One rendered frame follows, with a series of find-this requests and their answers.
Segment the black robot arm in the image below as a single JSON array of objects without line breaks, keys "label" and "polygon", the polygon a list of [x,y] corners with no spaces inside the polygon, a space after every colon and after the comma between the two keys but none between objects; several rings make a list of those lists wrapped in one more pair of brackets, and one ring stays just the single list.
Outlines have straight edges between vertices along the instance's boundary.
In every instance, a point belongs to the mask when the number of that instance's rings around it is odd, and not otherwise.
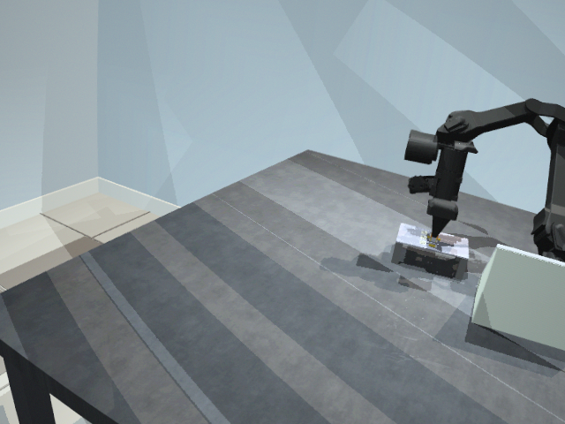
[{"label": "black robot arm", "polygon": [[[547,124],[540,116],[554,120]],[[521,123],[546,137],[551,151],[546,205],[534,217],[531,235],[534,234],[539,255],[565,263],[565,108],[561,105],[531,98],[487,111],[454,111],[435,135],[411,129],[404,160],[430,164],[436,162],[440,149],[438,167],[463,173],[468,152],[478,153],[472,140],[480,134]],[[410,178],[410,193],[434,196],[438,182],[435,175]]]}]

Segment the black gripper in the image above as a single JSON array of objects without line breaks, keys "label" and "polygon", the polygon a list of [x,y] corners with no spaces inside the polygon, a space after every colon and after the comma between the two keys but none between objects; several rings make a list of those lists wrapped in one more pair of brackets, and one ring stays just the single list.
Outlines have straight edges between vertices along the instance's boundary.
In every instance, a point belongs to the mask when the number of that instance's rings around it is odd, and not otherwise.
[{"label": "black gripper", "polygon": [[428,200],[426,213],[433,216],[432,237],[436,238],[450,220],[456,221],[458,206],[458,192],[463,179],[463,173],[456,173],[436,168],[435,177],[438,178],[436,194]]}]

